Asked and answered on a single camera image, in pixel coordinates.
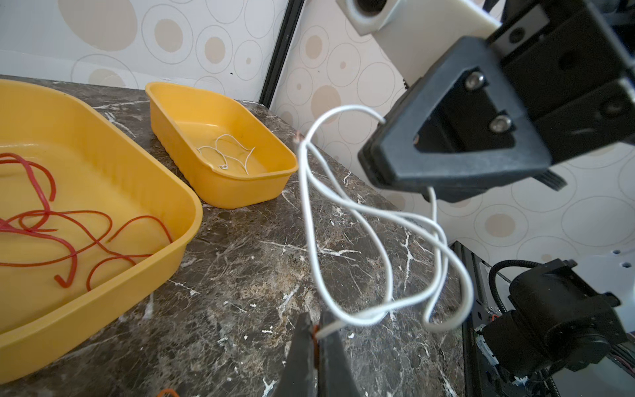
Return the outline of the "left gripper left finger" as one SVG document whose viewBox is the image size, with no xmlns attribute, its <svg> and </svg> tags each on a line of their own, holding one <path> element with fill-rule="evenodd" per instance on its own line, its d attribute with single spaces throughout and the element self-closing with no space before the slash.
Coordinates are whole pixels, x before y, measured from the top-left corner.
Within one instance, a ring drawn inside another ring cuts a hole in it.
<svg viewBox="0 0 635 397">
<path fill-rule="evenodd" d="M 314 324 L 310 313 L 299 315 L 295 324 L 285 368 L 277 384 L 274 397 L 313 396 L 314 385 Z"/>
</svg>

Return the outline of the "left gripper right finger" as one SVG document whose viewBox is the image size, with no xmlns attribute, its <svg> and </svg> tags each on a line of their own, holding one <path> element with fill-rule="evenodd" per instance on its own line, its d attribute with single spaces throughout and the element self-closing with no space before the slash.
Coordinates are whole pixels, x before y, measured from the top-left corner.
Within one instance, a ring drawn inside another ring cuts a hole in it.
<svg viewBox="0 0 635 397">
<path fill-rule="evenodd" d="M 317 338 L 317 396 L 360 396 L 337 331 Z"/>
</svg>

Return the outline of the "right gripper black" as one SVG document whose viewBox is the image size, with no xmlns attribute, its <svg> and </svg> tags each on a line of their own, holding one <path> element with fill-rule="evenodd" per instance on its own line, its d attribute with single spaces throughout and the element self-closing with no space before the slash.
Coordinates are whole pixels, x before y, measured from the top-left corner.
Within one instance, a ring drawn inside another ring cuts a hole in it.
<svg viewBox="0 0 635 397">
<path fill-rule="evenodd" d="M 559 191 L 552 162 L 633 145 L 632 1 L 507 1 L 501 22 L 502 69 L 464 36 L 386 114 L 358 154 L 373 185 L 448 203 L 527 178 Z"/>
</svg>

